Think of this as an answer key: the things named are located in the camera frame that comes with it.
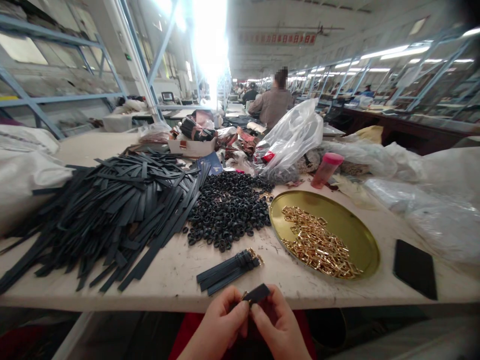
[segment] hand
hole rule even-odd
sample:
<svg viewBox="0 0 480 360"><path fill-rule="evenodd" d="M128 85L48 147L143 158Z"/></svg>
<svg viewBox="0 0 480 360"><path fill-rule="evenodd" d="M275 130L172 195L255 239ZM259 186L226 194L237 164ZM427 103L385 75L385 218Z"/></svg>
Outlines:
<svg viewBox="0 0 480 360"><path fill-rule="evenodd" d="M251 314L275 360L312 360L295 315L275 285L268 285L270 295L253 304Z"/></svg>
<svg viewBox="0 0 480 360"><path fill-rule="evenodd" d="M249 304L241 301L242 294L234 287L225 289L215 298L187 346L180 360L221 359L240 333L247 337Z"/></svg>

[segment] workbench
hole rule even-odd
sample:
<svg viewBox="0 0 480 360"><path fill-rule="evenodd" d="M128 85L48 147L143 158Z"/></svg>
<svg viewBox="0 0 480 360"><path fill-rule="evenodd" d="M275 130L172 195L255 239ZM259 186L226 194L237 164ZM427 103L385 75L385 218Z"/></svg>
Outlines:
<svg viewBox="0 0 480 360"><path fill-rule="evenodd" d="M463 138L475 136L473 132L462 132L445 127L429 126L408 119L408 115L390 116L380 112L345 107L339 117L352 121L346 126L331 124L347 135L372 125L383 127L382 145L396 142L409 150L415 150L419 155L428 155L441 150L450 149Z"/></svg>
<svg viewBox="0 0 480 360"><path fill-rule="evenodd" d="M136 140L137 135L131 133L86 133L65 139L57 157L66 164L95 166L94 158L106 159L117 155ZM282 248L273 229L264 227L255 231L253 237L244 236L240 241L234 241L232 249L225 253L220 253L205 241L188 246L187 234L177 234L159 251L143 278L134 280L123 293L115 285L105 294L99 293L101 285L93 288L86 286L75 292L78 284L75 270L69 274L64 274L65 269L54 270L47 277L35 277L33 268L0 296L0 306L77 312L204 312L212 298L200 292L196 275L249 247L262 256L265 265L235 280L233 285L243 292L261 283L276 284L293 309L480 301L480 271L477 268L460 268L438 257L434 258L438 302L427 299L398 280L392 273L396 239L427 251L429 249L404 220L376 200L378 210L364 210L356 207L346 195L327 187L316 190L307 180L297 189L318 192L331 198L353 212L370 229L380 250L380 265L372 277L340 280L316 273L292 258ZM273 194L287 190L286 186L277 186ZM2 240L0 248L12 241ZM33 239L30 239L1 256L0 273L3 275L15 264L32 243ZM99 262L89 280L101 270Z"/></svg>

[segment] dark jacket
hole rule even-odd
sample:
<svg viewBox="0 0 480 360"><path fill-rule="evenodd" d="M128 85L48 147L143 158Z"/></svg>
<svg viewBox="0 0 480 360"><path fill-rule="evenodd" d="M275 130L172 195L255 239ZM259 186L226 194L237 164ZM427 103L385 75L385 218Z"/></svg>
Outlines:
<svg viewBox="0 0 480 360"><path fill-rule="evenodd" d="M248 90L245 95L243 95L243 103L246 104L247 101L255 101L255 98L257 97L258 95L258 91L255 90L255 89L252 89L252 90Z"/></svg>

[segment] black smartphone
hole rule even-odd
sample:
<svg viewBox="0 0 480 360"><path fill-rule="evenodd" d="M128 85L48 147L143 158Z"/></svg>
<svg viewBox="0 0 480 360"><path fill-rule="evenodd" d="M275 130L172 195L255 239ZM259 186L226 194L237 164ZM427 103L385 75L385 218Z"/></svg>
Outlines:
<svg viewBox="0 0 480 360"><path fill-rule="evenodd" d="M398 239L393 274L423 296L438 300L434 259L429 253Z"/></svg>

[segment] red banner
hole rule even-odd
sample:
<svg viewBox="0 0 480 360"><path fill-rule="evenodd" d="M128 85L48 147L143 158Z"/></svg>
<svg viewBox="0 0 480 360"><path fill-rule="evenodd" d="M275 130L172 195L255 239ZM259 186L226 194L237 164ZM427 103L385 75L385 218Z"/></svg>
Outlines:
<svg viewBox="0 0 480 360"><path fill-rule="evenodd" d="M240 31L240 45L282 45L282 46L313 46L317 34L315 32L251 32Z"/></svg>

